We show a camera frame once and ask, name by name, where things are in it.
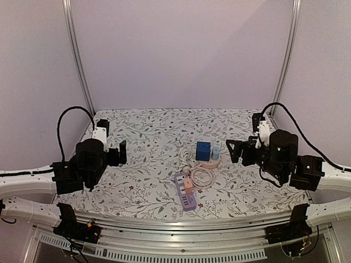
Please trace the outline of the light blue plug adapter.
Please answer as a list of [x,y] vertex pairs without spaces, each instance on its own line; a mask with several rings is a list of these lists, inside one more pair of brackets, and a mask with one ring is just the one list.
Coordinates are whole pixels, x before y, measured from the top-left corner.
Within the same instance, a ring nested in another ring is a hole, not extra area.
[[220,148],[218,146],[214,146],[212,149],[212,160],[216,161],[220,156]]

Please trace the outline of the blue cube socket adapter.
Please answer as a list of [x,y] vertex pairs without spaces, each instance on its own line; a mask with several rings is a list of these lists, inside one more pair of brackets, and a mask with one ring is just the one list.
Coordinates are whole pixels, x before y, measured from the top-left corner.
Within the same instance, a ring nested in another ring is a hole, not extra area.
[[210,155],[211,155],[211,143],[198,141],[196,143],[196,152],[195,153],[196,153],[195,159],[197,161],[208,162],[210,159]]

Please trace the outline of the pink plug adapter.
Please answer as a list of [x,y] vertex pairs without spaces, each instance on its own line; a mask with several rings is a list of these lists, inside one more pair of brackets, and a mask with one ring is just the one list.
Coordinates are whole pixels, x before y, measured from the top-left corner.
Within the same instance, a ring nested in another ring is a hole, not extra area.
[[184,179],[184,191],[186,194],[191,194],[194,191],[193,182],[190,178]]

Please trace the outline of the purple power strip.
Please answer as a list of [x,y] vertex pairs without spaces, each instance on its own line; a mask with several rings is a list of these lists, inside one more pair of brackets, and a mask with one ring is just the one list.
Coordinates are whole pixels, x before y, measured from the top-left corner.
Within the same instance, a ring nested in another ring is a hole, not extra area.
[[174,176],[174,182],[183,210],[195,210],[197,208],[197,202],[194,195],[193,182],[190,177],[184,173],[179,173]]

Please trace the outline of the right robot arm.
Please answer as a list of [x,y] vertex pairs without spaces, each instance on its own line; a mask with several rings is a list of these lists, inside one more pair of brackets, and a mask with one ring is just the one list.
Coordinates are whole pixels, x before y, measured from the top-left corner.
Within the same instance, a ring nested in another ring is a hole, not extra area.
[[[350,168],[327,162],[325,157],[304,155],[298,150],[298,136],[284,130],[276,130],[264,141],[261,136],[251,136],[246,141],[227,140],[233,163],[243,166],[257,165],[259,172],[275,178],[269,180],[276,187],[284,184],[298,190],[335,190],[350,192]],[[326,222],[350,219],[350,198],[322,204],[302,204],[293,208],[290,221],[284,226],[284,234],[295,239],[305,226],[314,227]]]

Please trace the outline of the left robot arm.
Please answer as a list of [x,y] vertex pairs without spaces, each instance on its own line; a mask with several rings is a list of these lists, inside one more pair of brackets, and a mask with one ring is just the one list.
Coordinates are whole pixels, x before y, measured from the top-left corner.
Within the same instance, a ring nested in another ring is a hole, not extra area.
[[92,191],[107,167],[126,164],[126,141],[117,148],[107,143],[109,121],[101,119],[93,125],[92,136],[76,144],[69,161],[62,160],[44,167],[24,171],[1,172],[1,219],[25,220],[53,228],[60,226],[70,238],[82,232],[70,205],[43,204],[22,199],[22,195],[44,193],[65,195]]

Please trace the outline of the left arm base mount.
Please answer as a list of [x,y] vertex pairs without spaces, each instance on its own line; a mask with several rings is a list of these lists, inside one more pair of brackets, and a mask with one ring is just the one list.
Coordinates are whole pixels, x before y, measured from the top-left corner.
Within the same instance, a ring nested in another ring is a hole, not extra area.
[[53,233],[68,239],[97,244],[102,228],[91,219],[87,223],[78,222],[72,206],[58,203],[60,224],[53,228]]

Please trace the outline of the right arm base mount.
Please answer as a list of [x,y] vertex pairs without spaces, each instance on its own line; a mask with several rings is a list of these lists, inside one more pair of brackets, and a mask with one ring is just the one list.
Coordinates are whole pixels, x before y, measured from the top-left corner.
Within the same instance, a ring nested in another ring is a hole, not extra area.
[[293,208],[287,223],[268,226],[265,228],[265,239],[269,244],[290,241],[312,234],[312,228],[307,224],[308,203]]

